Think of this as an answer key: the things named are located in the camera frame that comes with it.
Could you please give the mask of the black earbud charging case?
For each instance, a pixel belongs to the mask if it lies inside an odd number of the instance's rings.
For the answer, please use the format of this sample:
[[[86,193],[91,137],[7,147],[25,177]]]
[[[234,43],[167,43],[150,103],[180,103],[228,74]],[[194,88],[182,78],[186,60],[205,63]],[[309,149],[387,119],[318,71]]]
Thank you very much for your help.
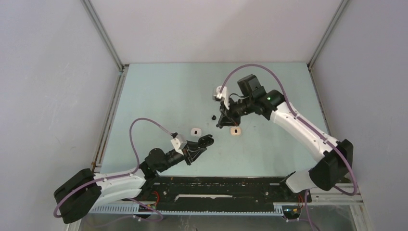
[[[213,135],[208,134],[200,137],[198,139],[198,143],[200,144],[201,147],[211,146],[214,143]]]

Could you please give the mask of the white earbud charging case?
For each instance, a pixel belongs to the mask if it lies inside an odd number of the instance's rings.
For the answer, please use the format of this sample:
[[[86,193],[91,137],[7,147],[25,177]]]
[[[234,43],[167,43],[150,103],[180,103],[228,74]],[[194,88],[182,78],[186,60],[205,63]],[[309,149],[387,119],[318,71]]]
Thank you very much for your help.
[[[202,130],[200,128],[192,128],[191,136],[200,137],[202,135]]]

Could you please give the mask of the beige earbud charging case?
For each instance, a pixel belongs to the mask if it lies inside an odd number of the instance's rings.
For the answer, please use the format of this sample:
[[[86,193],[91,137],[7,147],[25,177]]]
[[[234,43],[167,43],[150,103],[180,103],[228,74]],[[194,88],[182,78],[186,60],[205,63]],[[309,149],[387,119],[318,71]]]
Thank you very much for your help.
[[[240,127],[231,127],[230,134],[232,136],[240,136],[242,134],[242,130]]]

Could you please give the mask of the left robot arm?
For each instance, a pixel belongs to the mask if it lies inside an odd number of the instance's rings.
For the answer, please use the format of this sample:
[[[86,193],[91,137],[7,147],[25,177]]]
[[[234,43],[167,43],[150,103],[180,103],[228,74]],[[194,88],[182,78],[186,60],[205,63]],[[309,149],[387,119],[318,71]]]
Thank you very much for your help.
[[[97,174],[89,168],[82,169],[55,190],[53,195],[57,206],[53,214],[70,224],[101,205],[123,199],[147,200],[160,173],[180,162],[191,165],[213,143],[212,135],[206,135],[198,141],[183,142],[181,149],[167,153],[154,148],[139,167],[122,172]]]

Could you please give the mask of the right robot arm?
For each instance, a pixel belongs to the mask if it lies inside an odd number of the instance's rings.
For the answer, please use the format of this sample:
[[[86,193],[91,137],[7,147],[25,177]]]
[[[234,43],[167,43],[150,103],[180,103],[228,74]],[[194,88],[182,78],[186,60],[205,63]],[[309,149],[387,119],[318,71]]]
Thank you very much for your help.
[[[221,116],[218,128],[237,127],[241,117],[255,113],[280,126],[309,151],[316,165],[311,169],[295,171],[280,184],[280,196],[285,201],[294,200],[301,191],[320,188],[329,191],[349,171],[352,166],[353,144],[345,139],[323,133],[311,124],[284,95],[277,90],[266,92],[255,75],[248,75],[238,81],[243,98],[234,101],[226,87],[216,87],[213,99],[220,102]]]

